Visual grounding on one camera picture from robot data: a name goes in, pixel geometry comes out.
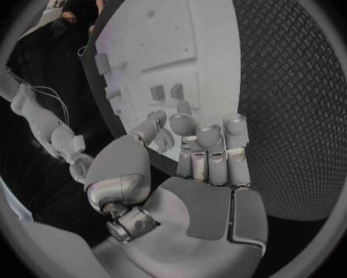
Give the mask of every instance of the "perforated mesh panel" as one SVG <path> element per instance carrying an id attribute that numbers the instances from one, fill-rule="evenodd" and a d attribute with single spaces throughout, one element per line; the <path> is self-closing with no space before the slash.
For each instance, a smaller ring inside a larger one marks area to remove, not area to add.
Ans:
<path id="1" fill-rule="evenodd" d="M 109 0 L 96 38 L 124 0 Z M 295 0 L 233 0 L 248 166 L 267 213 L 328 216 L 347 173 L 347 86 L 330 43 Z"/>

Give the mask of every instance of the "black mesh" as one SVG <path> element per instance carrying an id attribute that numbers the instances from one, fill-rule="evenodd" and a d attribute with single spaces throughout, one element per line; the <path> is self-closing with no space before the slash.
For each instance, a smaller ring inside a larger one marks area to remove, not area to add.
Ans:
<path id="1" fill-rule="evenodd" d="M 327 217 L 347 173 L 347 85 L 339 60 L 295 0 L 233 2 L 253 186 L 269 215 Z"/>

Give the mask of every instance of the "dark hair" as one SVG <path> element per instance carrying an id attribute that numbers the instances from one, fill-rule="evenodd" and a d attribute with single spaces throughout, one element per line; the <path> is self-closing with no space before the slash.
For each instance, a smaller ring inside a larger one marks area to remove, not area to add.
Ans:
<path id="1" fill-rule="evenodd" d="M 62 36 L 73 29 L 74 25 L 63 17 L 59 17 L 57 20 L 53 21 L 51 25 L 51 31 L 54 37 Z"/>

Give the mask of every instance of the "wire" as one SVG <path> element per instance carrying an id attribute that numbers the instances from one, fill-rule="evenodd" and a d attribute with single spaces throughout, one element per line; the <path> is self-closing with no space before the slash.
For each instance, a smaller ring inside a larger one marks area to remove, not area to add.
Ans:
<path id="1" fill-rule="evenodd" d="M 15 73 L 13 73 L 11 71 L 11 69 L 8 67 L 8 66 L 5 66 L 5 69 L 10 73 L 11 76 L 13 76 L 16 80 L 18 80 L 20 83 L 24 83 L 26 85 L 28 85 L 33 91 L 39 93 L 39 94 L 42 94 L 42 95 L 45 95 L 45 96 L 48 96 L 48 97 L 52 97 L 54 99 L 57 99 L 58 102 L 60 102 L 61 106 L 62 106 L 62 109 L 63 109 L 63 115 L 64 115 L 64 123 L 69 126 L 69 112 L 68 112 L 68 108 L 67 106 L 65 105 L 65 103 L 63 102 L 62 98 L 59 96 L 59 94 L 57 93 L 56 90 L 54 90 L 53 88 L 50 88 L 48 86 L 32 86 L 30 85 L 28 82 L 26 82 L 24 79 L 22 79 L 21 77 L 19 77 L 18 75 L 16 75 Z M 49 93 L 46 93 L 44 91 L 41 91 L 41 90 L 49 90 L 53 93 L 52 94 L 49 94 Z"/>

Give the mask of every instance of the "person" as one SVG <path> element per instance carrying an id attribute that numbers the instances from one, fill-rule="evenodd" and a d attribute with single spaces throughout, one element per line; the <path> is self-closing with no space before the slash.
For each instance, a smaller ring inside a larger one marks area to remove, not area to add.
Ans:
<path id="1" fill-rule="evenodd" d="M 53 35 L 81 31 L 90 36 L 103 7 L 104 0 L 66 0 L 61 16 L 52 24 Z"/>

